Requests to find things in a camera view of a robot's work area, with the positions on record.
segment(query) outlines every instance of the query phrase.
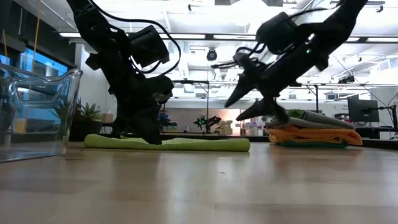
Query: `wooden table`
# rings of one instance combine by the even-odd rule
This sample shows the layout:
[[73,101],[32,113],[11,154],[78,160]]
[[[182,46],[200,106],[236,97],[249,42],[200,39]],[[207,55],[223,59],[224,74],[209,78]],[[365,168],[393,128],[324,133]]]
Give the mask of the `wooden table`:
[[0,164],[0,223],[398,223],[397,173],[377,149],[71,149]]

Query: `green towel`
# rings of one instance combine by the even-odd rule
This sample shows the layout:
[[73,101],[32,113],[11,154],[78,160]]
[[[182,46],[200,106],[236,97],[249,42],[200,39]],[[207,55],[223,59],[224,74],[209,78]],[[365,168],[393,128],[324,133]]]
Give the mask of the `green towel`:
[[286,141],[286,142],[278,142],[277,145],[284,147],[318,147],[318,148],[340,148],[340,149],[344,149],[348,146],[347,142],[344,141],[342,143]]
[[248,152],[250,141],[246,138],[226,140],[202,140],[175,138],[156,146],[146,143],[140,138],[107,138],[97,134],[89,134],[85,138],[85,147],[107,149],[152,149],[182,151],[236,151]]

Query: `stack of folded towels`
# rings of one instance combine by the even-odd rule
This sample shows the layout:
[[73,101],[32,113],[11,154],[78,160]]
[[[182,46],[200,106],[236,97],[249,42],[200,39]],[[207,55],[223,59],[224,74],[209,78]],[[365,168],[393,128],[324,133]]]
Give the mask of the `stack of folded towels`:
[[301,119],[289,118],[286,124],[278,121],[267,124],[271,142],[287,147],[361,146],[362,138],[355,127],[345,121],[306,111]]

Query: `orange towel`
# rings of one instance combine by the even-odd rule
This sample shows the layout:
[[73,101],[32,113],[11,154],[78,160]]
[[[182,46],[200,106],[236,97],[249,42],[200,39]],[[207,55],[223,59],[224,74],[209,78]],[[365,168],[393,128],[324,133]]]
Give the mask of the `orange towel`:
[[362,146],[362,138],[355,131],[350,129],[299,129],[295,126],[288,126],[284,129],[268,129],[271,142],[347,142],[355,146]]

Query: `computer monitor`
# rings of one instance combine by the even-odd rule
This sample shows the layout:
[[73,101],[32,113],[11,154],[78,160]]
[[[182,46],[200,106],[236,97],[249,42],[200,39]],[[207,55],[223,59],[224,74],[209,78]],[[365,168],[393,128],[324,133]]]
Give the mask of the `computer monitor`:
[[347,100],[349,120],[352,122],[380,122],[376,100]]

